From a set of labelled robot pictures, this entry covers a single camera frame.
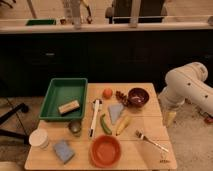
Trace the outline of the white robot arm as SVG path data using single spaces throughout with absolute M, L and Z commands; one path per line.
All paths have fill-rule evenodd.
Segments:
M 213 117 L 213 88 L 205 84 L 207 77 L 208 70 L 200 62 L 192 62 L 167 72 L 166 86 L 158 95 L 164 126 L 170 125 L 176 110 L 186 99 Z

